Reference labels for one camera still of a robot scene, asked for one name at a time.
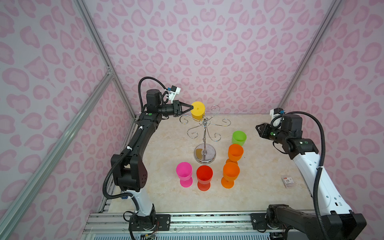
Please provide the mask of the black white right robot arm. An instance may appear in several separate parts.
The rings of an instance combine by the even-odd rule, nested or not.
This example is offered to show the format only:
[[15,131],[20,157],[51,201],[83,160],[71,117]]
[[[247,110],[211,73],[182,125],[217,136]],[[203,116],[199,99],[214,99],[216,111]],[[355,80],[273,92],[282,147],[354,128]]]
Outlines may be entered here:
[[[320,150],[311,139],[303,138],[303,115],[319,127]],[[285,238],[289,230],[295,229],[309,240],[355,240],[367,221],[346,203],[325,169],[326,144],[320,121],[308,113],[290,112],[275,116],[270,123],[257,125],[256,130],[261,138],[282,145],[282,153],[299,169],[314,205],[314,213],[309,214],[285,204],[271,204],[266,211],[266,226],[285,227]]]

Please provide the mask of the green plastic wine glass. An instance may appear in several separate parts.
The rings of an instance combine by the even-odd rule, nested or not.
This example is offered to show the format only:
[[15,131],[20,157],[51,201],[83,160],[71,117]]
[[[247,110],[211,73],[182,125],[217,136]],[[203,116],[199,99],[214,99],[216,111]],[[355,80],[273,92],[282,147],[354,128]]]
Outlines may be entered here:
[[247,140],[247,135],[243,131],[235,131],[232,135],[232,144],[243,146]]

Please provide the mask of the orange wine glass front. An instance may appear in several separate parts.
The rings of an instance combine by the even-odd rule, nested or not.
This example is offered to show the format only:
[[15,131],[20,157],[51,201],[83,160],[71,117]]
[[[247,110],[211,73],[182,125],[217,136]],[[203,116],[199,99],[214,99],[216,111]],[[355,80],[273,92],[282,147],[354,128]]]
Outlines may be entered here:
[[244,149],[242,146],[240,146],[238,144],[230,145],[229,150],[228,150],[228,159],[226,160],[226,164],[227,163],[234,163],[237,165],[238,161],[242,158],[243,154],[244,154]]

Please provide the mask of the red plastic wine glass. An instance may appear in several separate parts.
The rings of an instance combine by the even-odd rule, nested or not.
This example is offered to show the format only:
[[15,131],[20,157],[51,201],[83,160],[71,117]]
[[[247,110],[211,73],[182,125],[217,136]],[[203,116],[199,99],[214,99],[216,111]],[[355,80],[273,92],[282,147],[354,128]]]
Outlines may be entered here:
[[197,169],[197,179],[199,190],[205,192],[211,187],[211,180],[213,178],[213,170],[209,166],[200,166]]

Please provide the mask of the orange wine glass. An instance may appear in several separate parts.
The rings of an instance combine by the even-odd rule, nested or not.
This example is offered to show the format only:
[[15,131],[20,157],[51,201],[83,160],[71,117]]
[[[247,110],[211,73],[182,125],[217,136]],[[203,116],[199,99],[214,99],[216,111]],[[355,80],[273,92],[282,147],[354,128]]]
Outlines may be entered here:
[[242,146],[240,146],[238,144],[230,145],[229,150],[228,150],[228,159],[226,160],[226,164],[227,163],[234,163],[237,165],[238,161],[242,158],[243,154],[244,154],[244,149]]
[[240,168],[235,163],[226,163],[223,167],[223,178],[221,184],[226,189],[231,189],[235,185],[235,180],[240,174]]

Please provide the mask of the yellow plastic wine glass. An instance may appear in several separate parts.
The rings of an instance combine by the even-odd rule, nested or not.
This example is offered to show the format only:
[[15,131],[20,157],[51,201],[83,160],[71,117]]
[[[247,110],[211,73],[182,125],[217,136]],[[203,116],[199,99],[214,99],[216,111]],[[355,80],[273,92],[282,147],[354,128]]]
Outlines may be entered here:
[[193,119],[200,121],[205,115],[205,111],[206,111],[206,107],[204,103],[196,101],[192,103],[192,106],[194,108],[191,110],[191,116],[193,117]]

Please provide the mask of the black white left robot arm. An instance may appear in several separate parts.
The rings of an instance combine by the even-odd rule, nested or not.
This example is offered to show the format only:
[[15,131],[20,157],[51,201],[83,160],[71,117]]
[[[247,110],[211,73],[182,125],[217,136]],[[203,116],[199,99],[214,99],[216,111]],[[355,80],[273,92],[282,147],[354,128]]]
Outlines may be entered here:
[[180,117],[193,110],[193,106],[170,99],[157,89],[148,90],[147,103],[139,115],[138,128],[120,154],[111,157],[111,169],[103,183],[103,195],[108,200],[128,198],[135,209],[129,219],[130,226],[152,230],[158,224],[156,210],[145,191],[148,171],[143,162],[145,149],[161,121],[167,117]]

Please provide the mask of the pink plastic wine glass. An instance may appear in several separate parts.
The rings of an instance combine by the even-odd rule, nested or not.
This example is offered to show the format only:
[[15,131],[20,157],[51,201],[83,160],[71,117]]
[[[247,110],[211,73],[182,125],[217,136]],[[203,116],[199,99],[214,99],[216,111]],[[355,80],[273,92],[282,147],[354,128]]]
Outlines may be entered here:
[[190,163],[182,162],[178,164],[176,172],[182,187],[189,188],[193,184],[193,167]]

